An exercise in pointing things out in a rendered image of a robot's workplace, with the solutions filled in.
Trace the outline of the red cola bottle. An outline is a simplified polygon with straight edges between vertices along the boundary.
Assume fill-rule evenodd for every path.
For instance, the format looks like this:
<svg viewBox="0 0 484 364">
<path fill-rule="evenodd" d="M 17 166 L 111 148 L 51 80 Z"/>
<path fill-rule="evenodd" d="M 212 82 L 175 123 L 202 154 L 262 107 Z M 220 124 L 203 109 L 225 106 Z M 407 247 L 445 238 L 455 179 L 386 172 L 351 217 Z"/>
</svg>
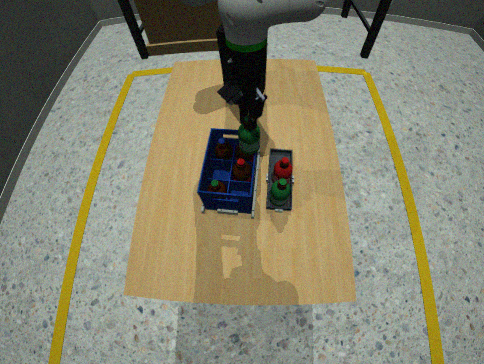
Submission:
<svg viewBox="0 0 484 364">
<path fill-rule="evenodd" d="M 289 162 L 287 157 L 283 157 L 280 161 L 278 161 L 273 170 L 272 180 L 273 182 L 284 178 L 289 183 L 291 175 L 292 175 L 293 167 Z"/>
</svg>

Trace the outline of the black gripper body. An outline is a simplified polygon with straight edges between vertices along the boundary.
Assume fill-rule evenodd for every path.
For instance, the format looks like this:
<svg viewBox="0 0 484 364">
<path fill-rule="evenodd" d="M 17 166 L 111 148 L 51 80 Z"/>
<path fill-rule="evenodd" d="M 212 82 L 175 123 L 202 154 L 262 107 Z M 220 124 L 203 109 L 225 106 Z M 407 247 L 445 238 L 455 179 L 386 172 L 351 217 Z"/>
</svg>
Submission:
<svg viewBox="0 0 484 364">
<path fill-rule="evenodd" d="M 233 80 L 239 85 L 244 86 L 249 90 L 249 97 L 252 97 L 257 93 L 256 88 L 260 90 L 260 81 L 262 79 L 262 67 L 255 71 L 238 71 L 232 68 Z"/>
</svg>

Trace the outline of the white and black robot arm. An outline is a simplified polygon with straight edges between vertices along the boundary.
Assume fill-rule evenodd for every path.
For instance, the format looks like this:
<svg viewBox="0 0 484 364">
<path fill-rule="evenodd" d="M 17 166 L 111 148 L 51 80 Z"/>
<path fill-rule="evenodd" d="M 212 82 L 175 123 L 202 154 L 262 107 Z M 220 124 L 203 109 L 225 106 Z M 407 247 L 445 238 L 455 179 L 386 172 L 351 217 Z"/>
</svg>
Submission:
<svg viewBox="0 0 484 364">
<path fill-rule="evenodd" d="M 328 0 L 181 0 L 189 6 L 218 1 L 223 22 L 228 64 L 239 71 L 263 67 L 271 26 L 308 22 L 317 18 Z M 243 85 L 229 80 L 217 93 L 231 106 L 243 99 Z"/>
</svg>

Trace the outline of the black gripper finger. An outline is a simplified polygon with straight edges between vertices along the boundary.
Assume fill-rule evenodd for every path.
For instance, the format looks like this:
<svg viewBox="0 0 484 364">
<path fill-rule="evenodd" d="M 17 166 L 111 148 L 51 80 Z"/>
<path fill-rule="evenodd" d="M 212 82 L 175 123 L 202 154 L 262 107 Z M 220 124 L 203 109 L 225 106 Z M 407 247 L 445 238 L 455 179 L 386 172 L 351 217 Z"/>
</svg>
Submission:
<svg viewBox="0 0 484 364">
<path fill-rule="evenodd" d="M 229 78 L 230 78 L 231 81 L 233 81 L 232 75 L 229 76 Z M 245 93 L 243 93 L 242 97 L 243 97 L 243 99 L 239 103 L 237 103 L 239 105 L 239 109 L 240 109 L 240 123 L 241 124 L 243 124 L 244 117 L 248 115 L 248 106 L 247 106 L 248 104 L 247 104 L 247 100 L 245 99 Z"/>
<path fill-rule="evenodd" d="M 248 128 L 251 132 L 257 128 L 257 119 L 262 116 L 265 100 L 268 98 L 267 95 L 263 95 L 258 87 L 256 88 L 257 93 L 249 97 L 249 90 L 247 87 L 244 88 L 245 99 L 248 104 Z M 257 98 L 256 98 L 257 95 Z"/>
</svg>

